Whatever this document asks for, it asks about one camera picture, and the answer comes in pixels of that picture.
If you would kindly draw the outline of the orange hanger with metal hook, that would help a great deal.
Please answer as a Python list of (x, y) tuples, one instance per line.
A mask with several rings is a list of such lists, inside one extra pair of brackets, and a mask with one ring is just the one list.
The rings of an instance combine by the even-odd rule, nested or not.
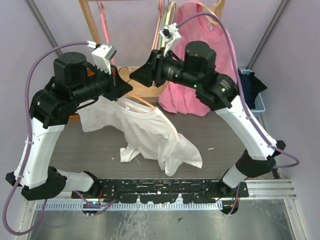
[[(132, 72), (132, 70), (131, 70), (129, 67), (127, 67), (127, 66), (122, 66), (122, 67), (118, 68), (118, 72), (120, 72), (122, 69), (127, 69), (130, 73)], [(135, 95), (135, 94), (132, 94), (132, 93), (129, 92), (129, 93), (127, 93), (125, 96), (126, 96), (126, 97), (130, 97), (130, 98), (133, 98), (133, 99), (136, 99), (136, 100), (138, 100), (139, 102), (145, 104), (146, 106), (152, 108), (153, 110), (156, 109), (156, 107), (155, 107), (153, 104), (151, 104), (151, 103), (148, 102), (147, 100), (145, 100), (145, 99), (143, 99), (143, 98), (141, 98), (141, 97), (139, 97), (139, 96), (137, 96), (137, 95)]]

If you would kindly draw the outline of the white t shirt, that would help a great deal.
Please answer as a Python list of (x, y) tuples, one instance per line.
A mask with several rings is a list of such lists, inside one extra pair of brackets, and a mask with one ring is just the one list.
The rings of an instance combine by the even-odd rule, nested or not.
[(97, 102), (78, 110), (86, 133), (107, 126), (124, 134), (126, 147), (120, 149), (120, 161), (128, 163), (141, 154), (156, 160), (167, 176), (173, 176), (183, 163), (202, 168), (197, 147), (179, 133), (158, 107), (150, 107), (122, 97), (111, 101), (101, 96)]

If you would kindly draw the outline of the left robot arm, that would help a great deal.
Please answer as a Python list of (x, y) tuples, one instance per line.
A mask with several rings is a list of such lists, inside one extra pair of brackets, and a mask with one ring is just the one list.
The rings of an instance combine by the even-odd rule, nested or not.
[(89, 171), (68, 172), (50, 165), (57, 140), (71, 115), (96, 103), (99, 97), (116, 101), (133, 90), (116, 68), (106, 73), (87, 61), (84, 54), (66, 52), (53, 62), (54, 76), (32, 98), (29, 108), (31, 140), (26, 142), (29, 154), (24, 171), (7, 173), (5, 179), (22, 188), (28, 201), (52, 199), (62, 192), (83, 192), (98, 197), (100, 180)]

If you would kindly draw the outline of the yellow hanger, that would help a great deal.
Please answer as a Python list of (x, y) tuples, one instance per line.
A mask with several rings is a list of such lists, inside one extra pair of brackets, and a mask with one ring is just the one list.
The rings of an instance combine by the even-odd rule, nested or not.
[(177, 4), (175, 1), (169, 2), (165, 6), (165, 18), (164, 18), (164, 26), (170, 25), (173, 23), (176, 13)]

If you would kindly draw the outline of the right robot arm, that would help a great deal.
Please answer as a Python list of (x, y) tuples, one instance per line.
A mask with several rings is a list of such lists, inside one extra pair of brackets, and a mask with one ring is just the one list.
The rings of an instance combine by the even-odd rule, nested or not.
[(246, 178), (270, 172), (286, 144), (267, 135), (248, 107), (241, 101), (238, 86), (226, 74), (215, 70), (216, 52), (203, 41), (189, 42), (184, 60), (171, 50), (152, 50), (147, 62), (129, 77), (145, 87), (160, 87), (166, 81), (190, 87), (196, 98), (216, 112), (245, 146), (239, 160), (220, 180), (219, 191), (231, 197)]

